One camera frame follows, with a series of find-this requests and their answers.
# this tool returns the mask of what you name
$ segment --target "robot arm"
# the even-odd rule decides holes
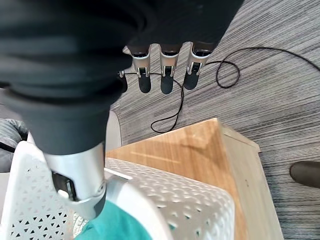
[[[160,44],[161,90],[169,94],[180,48],[192,42],[184,87],[194,89],[242,2],[1,1],[3,101],[22,116],[57,193],[80,215],[93,219],[105,203],[102,142],[110,106],[126,88],[122,70],[133,59],[149,92],[150,45]]]

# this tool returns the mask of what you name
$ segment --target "floor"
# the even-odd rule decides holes
[[[246,0],[211,60],[244,47],[277,47],[301,54],[320,66],[320,2],[314,0]],[[182,83],[188,44],[179,56],[175,78]],[[160,72],[158,46],[152,47],[151,71]],[[289,167],[300,160],[320,160],[320,73],[300,59],[276,51],[244,51],[230,61],[241,69],[239,83],[221,89],[214,82],[217,65],[209,65],[198,86],[185,91],[177,128],[218,117],[260,145],[260,159],[285,239],[320,239],[320,190],[294,183]],[[225,83],[235,77],[225,67]],[[128,91],[112,107],[120,122],[122,144],[155,136],[150,123],[176,113],[180,89],[160,91],[152,77],[148,94],[127,76]],[[15,118],[0,104],[1,118]],[[166,130],[167,121],[154,127]]]

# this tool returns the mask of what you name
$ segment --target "gray carpet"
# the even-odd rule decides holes
[[[221,60],[234,50],[253,46],[287,49],[320,66],[320,2],[247,0],[211,60]],[[180,83],[187,57],[185,44],[175,74]],[[239,83],[230,89],[219,88],[213,81],[217,65],[207,66],[196,89],[185,91],[176,127],[218,117],[258,143],[285,239],[319,240],[320,189],[294,183],[289,167],[299,160],[320,160],[320,73],[304,61],[277,51],[240,52],[230,61],[241,69]],[[159,73],[156,45],[152,47],[151,64],[151,71]],[[235,76],[228,67],[220,74],[224,82]],[[158,76],[152,77],[148,94],[139,91],[136,76],[127,78],[128,92],[113,106],[124,144],[155,136],[150,123],[175,113],[180,102],[177,86],[170,95],[161,93]]]

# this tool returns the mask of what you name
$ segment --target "brown shoe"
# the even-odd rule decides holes
[[[297,161],[290,167],[290,176],[299,184],[320,189],[320,162]]]

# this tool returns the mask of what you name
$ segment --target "teal fabric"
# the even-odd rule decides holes
[[[151,240],[131,215],[106,201],[101,214],[89,221],[75,240]]]

